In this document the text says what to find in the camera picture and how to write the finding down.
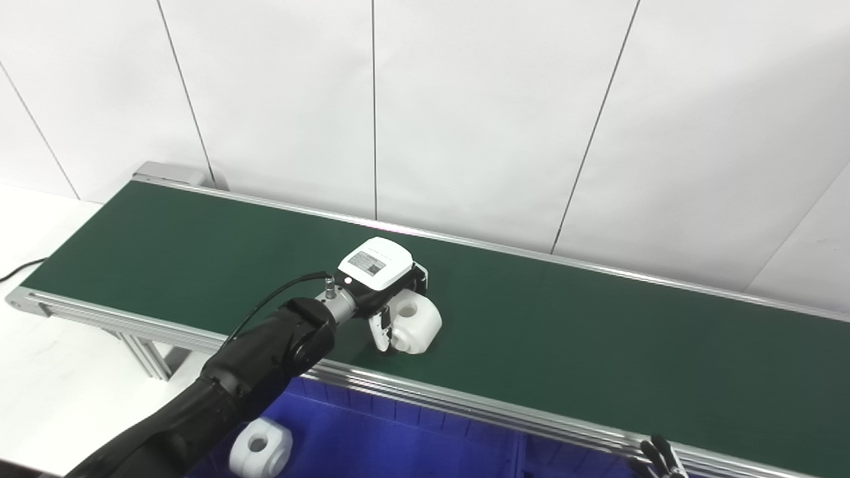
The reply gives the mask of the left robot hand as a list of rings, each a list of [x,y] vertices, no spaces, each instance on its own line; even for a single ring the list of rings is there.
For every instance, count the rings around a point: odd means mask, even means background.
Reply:
[[[353,317],[365,319],[382,354],[392,346],[390,305],[403,290],[426,295],[428,270],[396,242],[373,237],[343,258],[333,274],[334,284],[353,300]]]

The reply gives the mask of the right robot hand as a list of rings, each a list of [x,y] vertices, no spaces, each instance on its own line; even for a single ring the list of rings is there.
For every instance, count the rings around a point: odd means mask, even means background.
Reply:
[[[664,436],[655,434],[647,441],[641,441],[640,451],[647,462],[629,459],[628,467],[632,477],[689,477],[689,472]]]

